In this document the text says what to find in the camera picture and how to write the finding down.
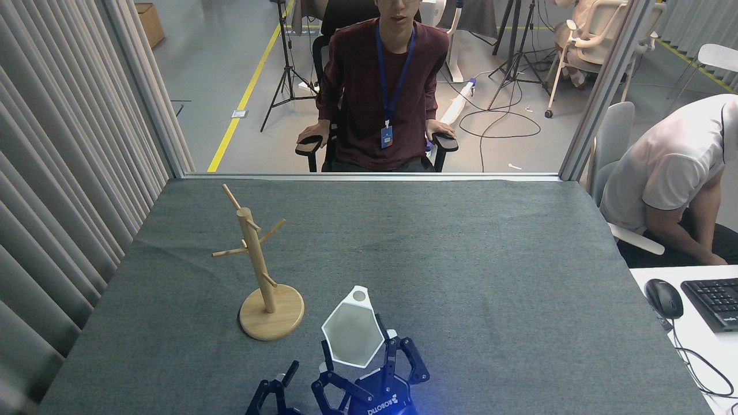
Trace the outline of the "person's right hand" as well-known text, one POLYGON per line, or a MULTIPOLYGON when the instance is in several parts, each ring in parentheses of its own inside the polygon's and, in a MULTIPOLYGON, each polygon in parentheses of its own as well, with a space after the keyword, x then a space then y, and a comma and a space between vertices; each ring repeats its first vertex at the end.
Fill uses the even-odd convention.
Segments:
POLYGON ((306 127, 297 138, 297 143, 300 144, 304 140, 313 136, 321 137, 321 148, 325 147, 329 142, 330 134, 330 120, 319 120, 316 124, 306 127))

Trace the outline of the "person's left hand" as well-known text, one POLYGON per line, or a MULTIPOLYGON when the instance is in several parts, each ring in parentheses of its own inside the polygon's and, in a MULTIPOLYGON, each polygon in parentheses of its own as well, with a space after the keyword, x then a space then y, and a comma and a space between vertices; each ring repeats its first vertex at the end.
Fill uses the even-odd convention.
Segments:
POLYGON ((446 134, 451 139, 456 139, 456 134, 454 132, 454 128, 450 125, 440 122, 438 120, 429 119, 426 120, 426 135, 428 140, 432 140, 432 135, 434 133, 441 133, 446 134))

